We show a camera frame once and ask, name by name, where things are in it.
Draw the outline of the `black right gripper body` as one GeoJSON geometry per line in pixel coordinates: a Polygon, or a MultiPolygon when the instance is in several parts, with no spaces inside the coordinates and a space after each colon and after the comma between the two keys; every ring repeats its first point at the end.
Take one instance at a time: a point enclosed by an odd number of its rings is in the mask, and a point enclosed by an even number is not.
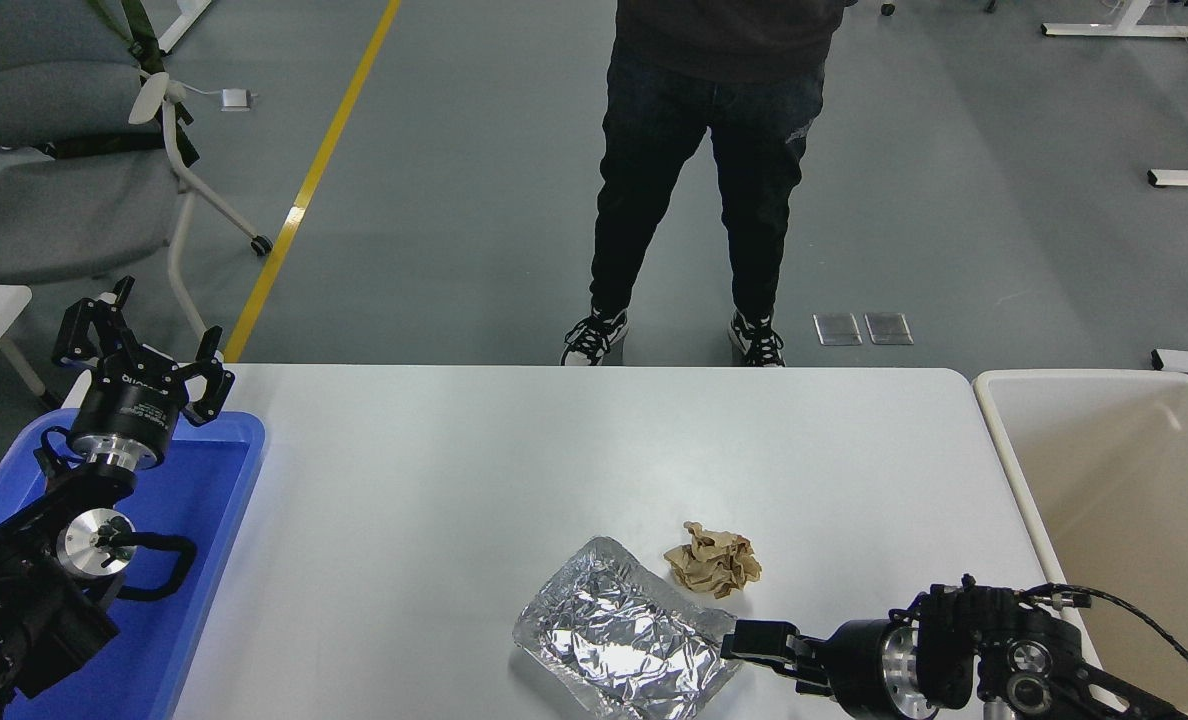
{"type": "Polygon", "coordinates": [[[892,632],[886,620],[845,623],[822,642],[819,662],[830,683],[830,694],[846,715],[854,719],[895,719],[895,702],[887,693],[883,656],[892,632]]]}

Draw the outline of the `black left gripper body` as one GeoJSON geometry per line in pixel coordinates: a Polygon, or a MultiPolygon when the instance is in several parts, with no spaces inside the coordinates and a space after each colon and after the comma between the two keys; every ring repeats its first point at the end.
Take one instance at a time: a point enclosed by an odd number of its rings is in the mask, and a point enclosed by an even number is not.
{"type": "Polygon", "coordinates": [[[90,387],[65,434],[68,450],[88,462],[119,454],[124,468],[163,465],[187,402],[184,383],[172,378],[177,368],[152,347],[91,361],[90,387]]]}

